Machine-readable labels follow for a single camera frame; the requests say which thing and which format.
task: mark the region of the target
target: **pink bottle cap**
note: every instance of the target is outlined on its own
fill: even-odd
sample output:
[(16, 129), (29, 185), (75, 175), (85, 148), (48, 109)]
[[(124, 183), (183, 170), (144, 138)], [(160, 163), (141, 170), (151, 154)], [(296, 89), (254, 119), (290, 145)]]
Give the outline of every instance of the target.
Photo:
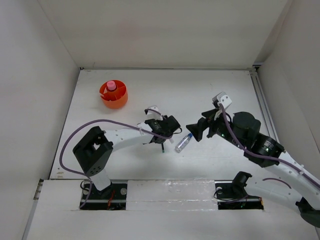
[(114, 81), (107, 81), (106, 87), (108, 88), (108, 90), (113, 91), (117, 88), (117, 85)]

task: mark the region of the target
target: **orange container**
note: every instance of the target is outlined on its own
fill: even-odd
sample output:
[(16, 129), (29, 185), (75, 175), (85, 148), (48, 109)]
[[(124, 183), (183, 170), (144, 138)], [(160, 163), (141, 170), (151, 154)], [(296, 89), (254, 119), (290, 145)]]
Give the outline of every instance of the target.
[(110, 109), (122, 108), (128, 101), (127, 87), (119, 80), (107, 81), (99, 92), (103, 103)]

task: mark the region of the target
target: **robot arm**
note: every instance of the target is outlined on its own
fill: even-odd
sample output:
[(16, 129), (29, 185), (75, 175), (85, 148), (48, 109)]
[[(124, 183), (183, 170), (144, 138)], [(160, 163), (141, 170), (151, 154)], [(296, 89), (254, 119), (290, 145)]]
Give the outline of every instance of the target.
[(146, 114), (149, 119), (137, 124), (134, 129), (102, 131), (99, 126), (95, 126), (73, 148), (73, 154), (84, 174), (92, 180), (102, 196), (108, 194), (112, 186), (106, 171), (106, 164), (112, 152), (136, 144), (162, 144), (180, 128), (173, 116), (160, 116), (152, 112)]
[(320, 181), (298, 164), (284, 147), (269, 136), (259, 133), (261, 123), (248, 112), (238, 112), (228, 121), (225, 109), (232, 103), (224, 92), (213, 99), (215, 109), (203, 112), (196, 124), (186, 128), (199, 142), (209, 128), (207, 138), (217, 134), (242, 149), (244, 156), (261, 168), (279, 176), (292, 189), (277, 186), (239, 172), (232, 181), (237, 198), (247, 195), (268, 198), (299, 213), (308, 223), (320, 227)]

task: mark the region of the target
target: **clear bottle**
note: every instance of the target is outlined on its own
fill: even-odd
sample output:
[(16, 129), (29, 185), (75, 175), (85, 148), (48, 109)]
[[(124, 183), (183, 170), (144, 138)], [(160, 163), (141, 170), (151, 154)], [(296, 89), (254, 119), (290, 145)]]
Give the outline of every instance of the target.
[(187, 146), (187, 144), (190, 142), (191, 138), (192, 138), (192, 133), (189, 133), (184, 138), (182, 138), (182, 140), (175, 146), (175, 151), (177, 153), (180, 153), (185, 148), (185, 146)]

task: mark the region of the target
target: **white table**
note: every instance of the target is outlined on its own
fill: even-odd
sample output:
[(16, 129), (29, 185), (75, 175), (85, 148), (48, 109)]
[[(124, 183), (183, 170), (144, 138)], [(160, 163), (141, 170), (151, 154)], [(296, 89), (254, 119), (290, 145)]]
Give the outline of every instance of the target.
[[(121, 80), (128, 89), (128, 102), (119, 110), (108, 109), (100, 99), (100, 86), (109, 80)], [(70, 109), (55, 157), (51, 179), (81, 179), (83, 176), (64, 171), (59, 154), (68, 136), (79, 126), (95, 119), (111, 119), (137, 124), (146, 119), (144, 109), (157, 105), (163, 114), (173, 115), (183, 132), (174, 135), (174, 144), (165, 142), (165, 153), (159, 144), (135, 145), (111, 154), (106, 169), (114, 180), (152, 179), (233, 179), (239, 171), (254, 176), (270, 177), (256, 164), (243, 157), (241, 150), (218, 136), (194, 139), (181, 152), (174, 146), (201, 113), (214, 108), (212, 97), (226, 92), (233, 100), (227, 112), (246, 111), (261, 121), (261, 132), (267, 133), (259, 103), (247, 70), (82, 70), (74, 91)], [(99, 123), (81, 130), (70, 141), (63, 162), (66, 167), (81, 171), (72, 149), (93, 126), (103, 130), (119, 129), (110, 123)]]
[[(128, 103), (119, 110), (106, 108), (99, 97), (100, 86), (114, 79), (128, 88)], [(177, 143), (188, 133), (185, 125), (196, 123), (201, 112), (211, 110), (212, 97), (222, 91), (233, 100), (229, 113), (252, 113), (261, 121), (261, 132), (267, 133), (246, 70), (82, 70), (51, 180), (44, 182), (27, 240), (317, 239), (315, 228), (299, 215), (267, 200), (263, 211), (218, 210), (211, 196), (212, 180), (231, 180), (239, 171), (258, 178), (274, 176), (222, 138), (207, 139), (206, 134), (201, 142), (192, 140), (181, 153), (176, 153), (175, 144), (169, 142), (165, 143), (165, 153), (158, 144), (135, 145), (112, 153), (106, 166), (109, 177), (134, 180), (128, 183), (127, 210), (79, 210), (81, 180), (77, 179), (83, 177), (65, 172), (59, 164), (61, 147), (76, 128), (95, 119), (136, 124), (144, 121), (146, 107), (157, 105), (162, 113), (180, 122), (183, 133), (173, 137)], [(106, 123), (99, 126), (104, 130), (118, 128)], [(63, 161), (67, 167), (81, 170), (72, 148), (90, 127), (79, 132), (66, 148)], [(171, 189), (170, 181), (166, 181), (174, 179), (189, 182), (177, 181)]]

